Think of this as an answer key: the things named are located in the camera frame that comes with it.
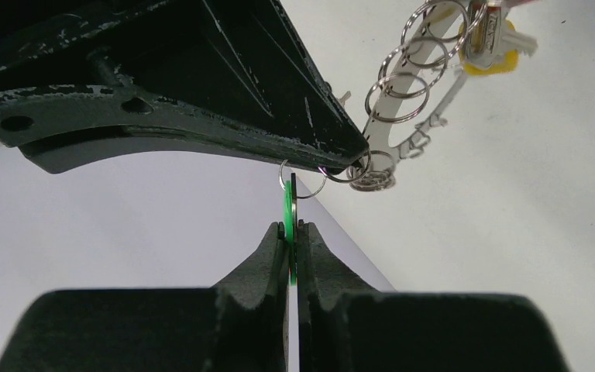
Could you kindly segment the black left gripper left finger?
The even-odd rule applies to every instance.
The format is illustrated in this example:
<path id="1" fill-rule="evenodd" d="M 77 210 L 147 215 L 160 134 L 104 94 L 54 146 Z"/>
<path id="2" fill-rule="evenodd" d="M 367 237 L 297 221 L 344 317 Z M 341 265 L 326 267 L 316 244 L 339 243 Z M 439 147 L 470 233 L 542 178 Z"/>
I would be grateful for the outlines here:
<path id="1" fill-rule="evenodd" d="M 44 293 L 13 329 L 0 371 L 285 371 L 287 254 L 274 222 L 208 288 Z"/>

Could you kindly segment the yellow key tag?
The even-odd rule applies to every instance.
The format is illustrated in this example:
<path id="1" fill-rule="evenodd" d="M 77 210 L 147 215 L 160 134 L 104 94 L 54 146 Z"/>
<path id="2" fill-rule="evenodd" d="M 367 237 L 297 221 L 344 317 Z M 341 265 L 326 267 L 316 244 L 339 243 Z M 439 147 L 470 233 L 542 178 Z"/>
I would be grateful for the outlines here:
<path id="1" fill-rule="evenodd" d="M 483 20 L 459 51 L 463 70 L 469 75 L 505 74 L 518 65 L 519 50 L 505 36 L 515 32 L 510 20 Z"/>

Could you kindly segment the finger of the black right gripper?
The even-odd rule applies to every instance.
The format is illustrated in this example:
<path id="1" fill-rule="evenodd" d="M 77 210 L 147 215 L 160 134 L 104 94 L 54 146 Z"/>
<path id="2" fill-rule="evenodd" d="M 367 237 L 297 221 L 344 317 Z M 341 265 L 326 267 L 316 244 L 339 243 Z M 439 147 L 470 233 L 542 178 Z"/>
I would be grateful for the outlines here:
<path id="1" fill-rule="evenodd" d="M 278 1 L 0 1 L 0 91 L 123 87 L 270 129 L 310 102 L 351 120 Z"/>
<path id="2" fill-rule="evenodd" d="M 123 87 L 61 84 L 0 91 L 0 143 L 60 174 L 100 160 L 184 151 L 337 174 L 368 144 L 343 123 L 325 128 L 310 102 L 296 119 L 260 129 L 178 100 Z"/>

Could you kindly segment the silver metal ring disc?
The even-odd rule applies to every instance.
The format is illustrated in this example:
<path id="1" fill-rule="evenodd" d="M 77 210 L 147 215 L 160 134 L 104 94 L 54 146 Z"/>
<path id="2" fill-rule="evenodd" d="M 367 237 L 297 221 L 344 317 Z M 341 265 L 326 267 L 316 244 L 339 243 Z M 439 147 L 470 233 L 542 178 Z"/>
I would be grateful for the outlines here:
<path id="1" fill-rule="evenodd" d="M 325 95 L 367 149 L 342 170 L 318 166 L 327 184 L 359 192 L 396 184 L 403 161 L 421 157 L 468 79 L 465 46 L 489 12 L 485 1 L 286 1 L 314 52 Z"/>

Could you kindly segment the green key tag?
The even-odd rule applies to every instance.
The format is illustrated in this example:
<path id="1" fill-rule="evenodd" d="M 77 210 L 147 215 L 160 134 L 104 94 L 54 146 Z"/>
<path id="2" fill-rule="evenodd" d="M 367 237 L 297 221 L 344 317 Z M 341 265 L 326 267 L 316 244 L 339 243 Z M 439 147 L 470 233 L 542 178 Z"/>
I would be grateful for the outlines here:
<path id="1" fill-rule="evenodd" d="M 289 258 L 289 275 L 290 284 L 295 286 L 297 284 L 297 263 L 296 263 L 296 251 L 295 245 L 292 244 L 292 231 L 291 231 L 291 207 L 290 207 L 290 192 L 291 182 L 286 181 L 284 183 L 284 227 L 285 227 L 285 241 L 288 245 L 288 258 Z"/>

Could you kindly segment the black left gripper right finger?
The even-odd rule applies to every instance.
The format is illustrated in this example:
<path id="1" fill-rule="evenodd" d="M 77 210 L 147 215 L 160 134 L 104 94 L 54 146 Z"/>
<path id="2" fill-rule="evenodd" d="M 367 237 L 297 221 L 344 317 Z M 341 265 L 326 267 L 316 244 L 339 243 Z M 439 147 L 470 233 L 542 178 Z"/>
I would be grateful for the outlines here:
<path id="1" fill-rule="evenodd" d="M 542 312 L 498 293 L 380 291 L 297 229 L 303 371 L 567 371 Z"/>

